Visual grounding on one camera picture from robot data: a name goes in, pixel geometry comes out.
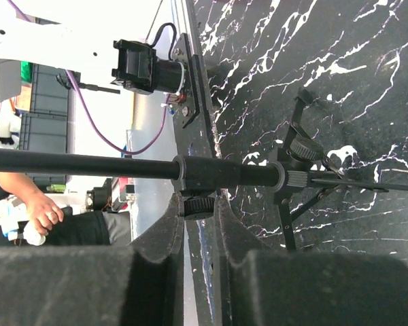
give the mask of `black cable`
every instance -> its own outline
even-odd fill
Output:
[[[168,26],[170,26],[172,28],[172,31],[173,31],[171,47],[169,48],[169,53],[168,53],[168,59],[172,61],[172,50],[173,50],[174,45],[175,45],[175,40],[177,39],[177,28],[175,27],[175,25],[172,22],[166,22],[162,26],[160,26],[160,28],[158,29],[158,31],[156,33],[154,41],[152,42],[152,44],[150,44],[150,47],[153,48],[154,46],[156,46],[156,44],[160,40],[160,37],[162,36],[163,30],[165,29],[165,27],[168,27]]]

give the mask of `black marble surface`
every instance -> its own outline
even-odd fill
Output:
[[[197,0],[195,10],[223,158],[266,164],[306,87],[318,104],[302,125],[336,164],[353,179],[408,185],[408,0]],[[284,248],[269,190],[229,193],[242,222]],[[301,248],[408,264],[408,192],[335,193],[294,229]]]

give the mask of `person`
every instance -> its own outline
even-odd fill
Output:
[[[44,245],[116,245],[131,242],[128,212],[111,214],[93,211],[64,217],[62,210],[32,180],[22,173],[0,172],[0,200],[10,194],[26,204],[29,221],[42,235]],[[27,222],[19,223],[22,230]],[[9,241],[0,227],[0,247],[26,245],[23,240]]]

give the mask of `black metal pole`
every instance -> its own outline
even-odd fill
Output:
[[[177,179],[177,162],[0,149],[0,172]]]

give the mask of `white bottle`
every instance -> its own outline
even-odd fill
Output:
[[[41,234],[38,233],[32,221],[29,221],[26,224],[22,236],[29,245],[33,246],[41,246],[46,241],[46,236],[42,236]]]

